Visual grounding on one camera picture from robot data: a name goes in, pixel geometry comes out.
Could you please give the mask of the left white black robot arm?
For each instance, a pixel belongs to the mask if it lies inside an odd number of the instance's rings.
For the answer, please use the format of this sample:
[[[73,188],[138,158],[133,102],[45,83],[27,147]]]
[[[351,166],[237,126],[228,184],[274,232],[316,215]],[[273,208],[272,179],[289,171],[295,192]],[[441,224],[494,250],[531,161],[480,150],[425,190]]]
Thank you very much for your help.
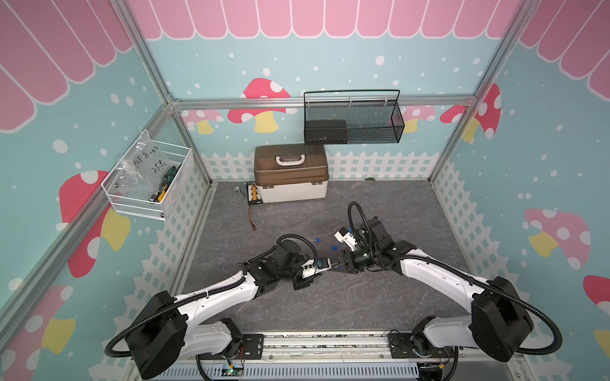
[[[152,379],[179,359],[202,354],[233,360],[242,351],[243,334],[229,318],[207,323],[223,311],[273,291],[281,282],[294,290],[309,287],[330,270],[308,239],[285,234],[265,252],[241,262],[222,282],[188,294],[154,295],[134,321],[106,344],[109,358],[130,358],[142,379]]]

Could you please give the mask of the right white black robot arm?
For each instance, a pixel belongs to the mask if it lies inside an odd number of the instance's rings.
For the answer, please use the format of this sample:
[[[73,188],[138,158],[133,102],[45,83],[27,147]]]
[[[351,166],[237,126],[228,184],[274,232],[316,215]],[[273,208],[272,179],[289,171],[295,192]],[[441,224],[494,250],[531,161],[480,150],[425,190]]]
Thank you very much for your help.
[[[446,347],[471,348],[507,362],[516,353],[545,356],[561,348],[563,337],[557,324],[522,300],[508,279],[474,276],[410,242],[394,241],[377,217],[365,217],[357,202],[349,204],[347,216],[348,227],[335,234],[346,245],[339,260],[345,272],[393,271],[434,288],[465,310],[462,317],[423,318],[409,338],[418,357],[430,357],[435,349]]]

